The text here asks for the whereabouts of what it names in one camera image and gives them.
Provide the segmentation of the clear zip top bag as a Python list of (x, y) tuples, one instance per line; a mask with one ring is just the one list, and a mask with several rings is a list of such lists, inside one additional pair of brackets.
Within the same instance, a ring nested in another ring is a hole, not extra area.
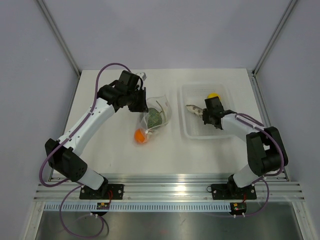
[(148, 112), (140, 113), (133, 139), (137, 144), (145, 144), (160, 133), (172, 117), (172, 108), (166, 95), (150, 97), (146, 100)]

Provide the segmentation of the orange fruit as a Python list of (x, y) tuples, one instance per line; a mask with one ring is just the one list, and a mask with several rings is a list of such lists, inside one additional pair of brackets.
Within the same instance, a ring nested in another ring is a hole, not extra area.
[(144, 144), (148, 141), (148, 135), (143, 129), (139, 128), (134, 133), (134, 140), (138, 144)]

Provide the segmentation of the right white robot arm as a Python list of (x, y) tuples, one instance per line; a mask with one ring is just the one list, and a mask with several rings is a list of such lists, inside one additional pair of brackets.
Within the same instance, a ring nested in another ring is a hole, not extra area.
[(210, 192), (214, 200), (255, 200), (255, 183), (265, 177), (275, 177), (288, 164), (288, 156), (279, 130), (265, 127), (253, 117), (225, 110), (218, 95), (205, 100), (204, 124), (232, 134), (246, 144), (247, 165), (230, 175), (226, 183), (213, 183)]

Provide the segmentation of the green netted melon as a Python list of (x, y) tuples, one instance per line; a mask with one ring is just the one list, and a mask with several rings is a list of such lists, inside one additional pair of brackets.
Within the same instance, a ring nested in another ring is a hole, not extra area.
[(161, 125), (163, 122), (161, 113), (152, 107), (150, 107), (148, 110), (147, 127), (151, 129)]

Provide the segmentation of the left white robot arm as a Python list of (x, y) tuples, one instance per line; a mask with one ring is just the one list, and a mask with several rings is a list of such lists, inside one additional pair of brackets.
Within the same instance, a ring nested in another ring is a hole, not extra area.
[(81, 159), (83, 150), (99, 128), (119, 109), (128, 107), (130, 112), (148, 112), (146, 88), (143, 86), (146, 78), (144, 72), (124, 70), (119, 79), (97, 87), (92, 106), (78, 122), (58, 140), (50, 138), (45, 143), (49, 166), (68, 180), (82, 185), (93, 198), (103, 199), (110, 195), (109, 181)]

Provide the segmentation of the grey toy fish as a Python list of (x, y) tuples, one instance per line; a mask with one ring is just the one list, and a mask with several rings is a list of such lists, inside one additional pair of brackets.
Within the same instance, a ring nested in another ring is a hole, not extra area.
[(203, 109), (202, 108), (200, 108), (196, 105), (193, 105), (193, 104), (188, 104), (185, 107), (190, 113), (192, 113), (200, 118), (203, 117)]

